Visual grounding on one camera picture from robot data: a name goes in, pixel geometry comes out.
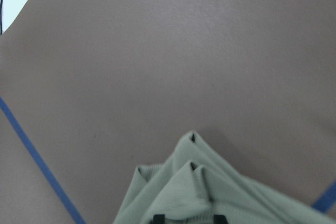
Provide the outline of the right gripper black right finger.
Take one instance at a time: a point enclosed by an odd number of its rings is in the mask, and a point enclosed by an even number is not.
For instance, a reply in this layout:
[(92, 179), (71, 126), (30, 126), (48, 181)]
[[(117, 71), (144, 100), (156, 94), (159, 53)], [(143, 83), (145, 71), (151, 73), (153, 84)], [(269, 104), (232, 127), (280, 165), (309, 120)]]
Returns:
[(214, 215), (213, 224), (226, 224), (226, 216), (225, 215)]

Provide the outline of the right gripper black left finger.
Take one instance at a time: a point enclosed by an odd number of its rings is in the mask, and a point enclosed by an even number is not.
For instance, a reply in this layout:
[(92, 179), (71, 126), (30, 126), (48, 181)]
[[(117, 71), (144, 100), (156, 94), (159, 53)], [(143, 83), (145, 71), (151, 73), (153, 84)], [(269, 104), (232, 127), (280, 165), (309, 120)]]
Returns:
[(153, 216), (153, 224), (165, 224), (165, 215), (156, 214)]

